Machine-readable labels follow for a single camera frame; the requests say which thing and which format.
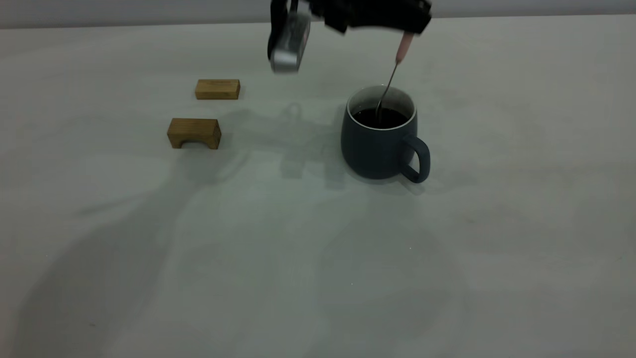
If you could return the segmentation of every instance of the dark blue mug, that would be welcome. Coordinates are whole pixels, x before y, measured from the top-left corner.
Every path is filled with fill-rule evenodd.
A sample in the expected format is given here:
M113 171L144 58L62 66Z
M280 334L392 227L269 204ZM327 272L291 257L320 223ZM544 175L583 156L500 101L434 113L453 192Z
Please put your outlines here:
M340 144L347 164L358 175L368 179L386 179L402 173L413 183L421 183L431 171L429 147L417 137L417 108L411 97L390 87L382 107L397 111L406 122L388 129L361 124L356 113L375 109L386 87L374 86L361 89L347 101L342 123ZM420 171L411 168L410 162L417 153Z

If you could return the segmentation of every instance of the white table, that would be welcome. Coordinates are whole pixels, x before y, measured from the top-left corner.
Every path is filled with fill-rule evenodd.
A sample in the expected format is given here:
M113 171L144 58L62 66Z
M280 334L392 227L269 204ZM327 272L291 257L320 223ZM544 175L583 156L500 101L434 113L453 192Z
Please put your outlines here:
M635 356L636 16L434 20L394 80L423 185L339 149L398 33L316 23L297 76L268 34L0 31L0 356Z

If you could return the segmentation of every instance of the coffee mug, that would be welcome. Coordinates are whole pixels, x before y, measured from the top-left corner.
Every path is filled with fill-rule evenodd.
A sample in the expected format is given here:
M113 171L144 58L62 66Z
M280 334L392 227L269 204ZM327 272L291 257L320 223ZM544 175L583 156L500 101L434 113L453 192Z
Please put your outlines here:
M431 171L429 147L417 138L417 108L411 97L390 87L382 101L383 119L375 108L386 87L361 89L347 101L340 144L347 164L368 179L386 179L402 173L421 183ZM419 173L410 162L417 153Z

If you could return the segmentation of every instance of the mug handle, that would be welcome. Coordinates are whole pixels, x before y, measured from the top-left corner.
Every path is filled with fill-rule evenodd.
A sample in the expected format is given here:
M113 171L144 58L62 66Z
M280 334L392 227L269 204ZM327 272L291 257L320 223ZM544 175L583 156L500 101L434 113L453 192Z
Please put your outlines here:
M402 140L411 147L420 160L420 172L416 172L408 163L402 163L402 174L413 183L421 183L429 177L431 172L431 151L420 138L409 134Z

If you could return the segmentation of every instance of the mug rim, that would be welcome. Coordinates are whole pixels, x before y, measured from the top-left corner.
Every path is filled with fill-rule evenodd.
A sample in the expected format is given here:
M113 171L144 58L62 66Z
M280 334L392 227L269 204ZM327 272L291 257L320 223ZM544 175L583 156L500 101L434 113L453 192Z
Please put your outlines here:
M349 118L350 118L351 120L353 120L353 121L354 121L357 125L359 125L359 126L361 126L361 127L364 127L364 128L367 128L367 129L371 129L372 131L382 131L382 132L386 132L386 131L393 131L393 130L395 130L395 129L400 129L400 128L404 127L405 125L409 124L409 123L413 120L413 118L415 118L415 116L417 115L417 106L415 105L415 102L413 101L413 99L411 98L411 96L409 96L409 95L408 95L408 93L404 92L403 90L401 90L401 89L399 89L399 88L397 88L397 87L393 87L393 86L391 86L391 87L390 87L390 89L394 89L394 90L397 90L397 91L402 92L402 94L404 94L404 95L405 95L405 96L406 96L406 97L407 97L407 98L411 101L411 104L413 104L413 115L411 116L411 118L409 118L409 119L408 119L408 120L407 120L404 124L401 124L401 125L399 125L399 126L397 126L397 127L393 127L393 128L386 128L386 129L380 129L380 128L368 127L368 126L366 126L366 125L364 125L364 124L362 124L362 123L360 123L360 122L356 121L356 119L354 118L354 116L351 114L351 111L349 110L349 104L351 103L351 99L353 99L353 97L354 97L356 94L358 94L358 93L360 93L360 92L362 92L362 91L364 91L364 90L366 90L366 89L372 89L372 88L375 88L375 87L386 87L386 85L374 85L374 86L366 86L366 87L362 87L361 89L359 89L359 90L355 91L355 92L354 92L354 93L353 93L353 94L349 97L349 99L347 100L347 114L349 115Z

